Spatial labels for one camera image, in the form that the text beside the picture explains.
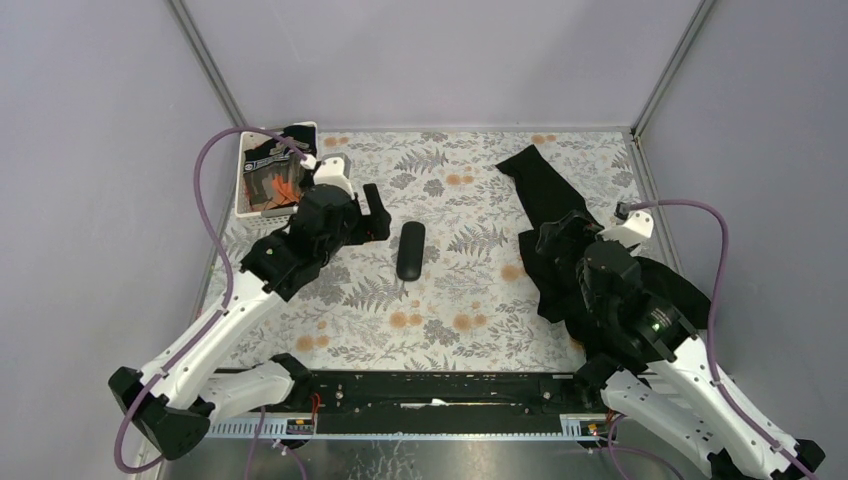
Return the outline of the black glasses case tan lining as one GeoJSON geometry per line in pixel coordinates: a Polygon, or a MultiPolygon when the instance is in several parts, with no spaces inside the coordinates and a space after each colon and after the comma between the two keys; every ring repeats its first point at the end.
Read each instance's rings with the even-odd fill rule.
{"type": "Polygon", "coordinates": [[[401,229],[396,260],[396,275],[404,282],[420,278],[423,267],[426,227],[417,221],[406,222],[401,229]]]}

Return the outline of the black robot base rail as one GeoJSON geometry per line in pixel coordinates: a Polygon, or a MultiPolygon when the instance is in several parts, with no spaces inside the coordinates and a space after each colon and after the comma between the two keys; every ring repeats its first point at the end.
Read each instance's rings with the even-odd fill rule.
{"type": "Polygon", "coordinates": [[[564,373],[319,370],[296,383],[272,414],[361,416],[404,411],[504,412],[601,417],[600,394],[564,373]]]}

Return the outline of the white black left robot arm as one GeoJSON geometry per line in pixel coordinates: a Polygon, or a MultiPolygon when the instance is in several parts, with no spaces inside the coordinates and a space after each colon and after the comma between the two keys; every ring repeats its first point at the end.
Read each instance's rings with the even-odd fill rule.
{"type": "Polygon", "coordinates": [[[140,369],[118,368],[108,386],[124,419],[164,460],[186,455],[211,426],[259,407],[296,411],[309,401],[309,372],[289,354],[278,354],[236,374],[215,377],[224,358],[273,309],[318,278],[345,246],[384,241],[391,216],[378,187],[363,191],[369,211],[354,195],[322,184],[309,189],[288,226],[257,240],[211,307],[164,352],[140,369]]]}

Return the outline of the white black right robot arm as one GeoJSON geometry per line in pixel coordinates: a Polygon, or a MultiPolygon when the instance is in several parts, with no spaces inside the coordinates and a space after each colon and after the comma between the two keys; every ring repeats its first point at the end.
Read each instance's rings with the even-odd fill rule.
{"type": "Polygon", "coordinates": [[[764,415],[711,364],[680,304],[650,289],[632,251],[653,230],[646,210],[607,228],[572,211],[538,229],[536,252],[575,284],[590,337],[601,345],[578,372],[575,402],[638,422],[711,479],[812,478],[824,451],[764,415]]]}

